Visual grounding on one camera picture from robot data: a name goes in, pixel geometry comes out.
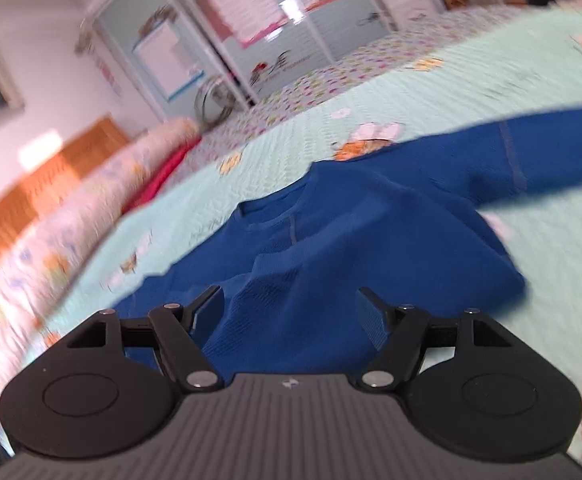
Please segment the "blue knit sweater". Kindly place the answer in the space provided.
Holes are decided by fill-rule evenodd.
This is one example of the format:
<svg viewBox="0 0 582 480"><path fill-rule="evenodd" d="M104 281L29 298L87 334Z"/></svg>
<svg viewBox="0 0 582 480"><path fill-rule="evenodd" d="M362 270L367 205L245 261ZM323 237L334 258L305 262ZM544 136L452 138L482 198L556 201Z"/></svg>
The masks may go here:
<svg viewBox="0 0 582 480"><path fill-rule="evenodd" d="M117 304L141 318L207 287L200 346L222 377L346 373L383 342L358 306L371 289L440 318L498 309L525 281L480 214L492 202L582 184L582 110L491 122L396 143L236 207L208 240Z"/></svg>

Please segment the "red pillow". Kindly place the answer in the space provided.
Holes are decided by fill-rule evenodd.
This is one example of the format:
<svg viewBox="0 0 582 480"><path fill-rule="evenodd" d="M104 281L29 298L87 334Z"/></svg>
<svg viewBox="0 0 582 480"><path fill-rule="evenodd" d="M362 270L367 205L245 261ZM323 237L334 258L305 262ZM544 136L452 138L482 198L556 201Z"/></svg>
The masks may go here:
<svg viewBox="0 0 582 480"><path fill-rule="evenodd" d="M128 214L128 212L146 206L146 204L151 200L154 200L167 179L175 172L177 167L186 158L187 154L199 145L201 141L202 136L197 136L196 138L182 144L176 149L176 151L173 151L172 154L170 154L161 164L160 168L154 171L149 178L149 181L142 185L140 191L122 209L122 214Z"/></svg>

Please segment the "rolled floral duvet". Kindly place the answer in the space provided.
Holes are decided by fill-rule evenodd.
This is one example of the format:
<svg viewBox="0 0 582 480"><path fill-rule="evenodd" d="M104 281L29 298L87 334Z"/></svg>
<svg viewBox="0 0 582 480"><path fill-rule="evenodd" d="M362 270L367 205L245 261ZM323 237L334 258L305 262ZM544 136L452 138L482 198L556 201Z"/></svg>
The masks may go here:
<svg viewBox="0 0 582 480"><path fill-rule="evenodd" d="M176 118L106 160L59 206L30 224L0 260L0 394L51 310L125 207L198 125Z"/></svg>

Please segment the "wooden headboard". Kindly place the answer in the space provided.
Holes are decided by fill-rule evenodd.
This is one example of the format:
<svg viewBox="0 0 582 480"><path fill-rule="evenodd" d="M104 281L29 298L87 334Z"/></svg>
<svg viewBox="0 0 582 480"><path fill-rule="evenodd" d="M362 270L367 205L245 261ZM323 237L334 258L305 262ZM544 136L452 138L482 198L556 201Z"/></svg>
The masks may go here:
<svg viewBox="0 0 582 480"><path fill-rule="evenodd" d="M104 116L0 197L0 259L25 229L63 202L82 180L129 143Z"/></svg>

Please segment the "white electric fan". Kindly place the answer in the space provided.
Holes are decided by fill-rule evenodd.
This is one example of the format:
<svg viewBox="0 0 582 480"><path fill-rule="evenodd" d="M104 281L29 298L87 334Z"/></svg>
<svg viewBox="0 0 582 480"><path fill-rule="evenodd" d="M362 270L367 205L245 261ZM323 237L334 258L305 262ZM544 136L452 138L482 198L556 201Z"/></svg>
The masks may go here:
<svg viewBox="0 0 582 480"><path fill-rule="evenodd" d="M212 130L230 118L238 100L221 76L207 78L194 98L195 118L202 130Z"/></svg>

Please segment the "sliding glass wardrobe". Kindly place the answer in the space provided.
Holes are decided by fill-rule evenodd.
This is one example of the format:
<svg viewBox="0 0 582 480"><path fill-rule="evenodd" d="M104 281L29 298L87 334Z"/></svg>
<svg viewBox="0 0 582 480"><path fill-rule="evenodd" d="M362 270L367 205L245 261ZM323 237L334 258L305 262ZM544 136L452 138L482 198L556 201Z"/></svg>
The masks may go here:
<svg viewBox="0 0 582 480"><path fill-rule="evenodd" d="M385 37L378 0L77 0L162 119L221 76L246 110Z"/></svg>

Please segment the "mint bee-print quilt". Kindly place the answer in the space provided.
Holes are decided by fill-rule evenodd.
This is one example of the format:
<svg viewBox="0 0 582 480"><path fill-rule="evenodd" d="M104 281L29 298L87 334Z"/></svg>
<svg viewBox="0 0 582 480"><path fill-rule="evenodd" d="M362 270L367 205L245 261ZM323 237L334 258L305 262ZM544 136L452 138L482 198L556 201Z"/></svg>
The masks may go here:
<svg viewBox="0 0 582 480"><path fill-rule="evenodd" d="M118 222L48 309L29 355L165 271L242 200L332 157L357 130L396 127L407 141L582 107L582 11L462 11L402 32L383 50L396 58L394 70L315 103L306 92L327 76L306 76L207 133L157 199ZM484 213L530 286L504 325L582 387L582 186Z"/></svg>

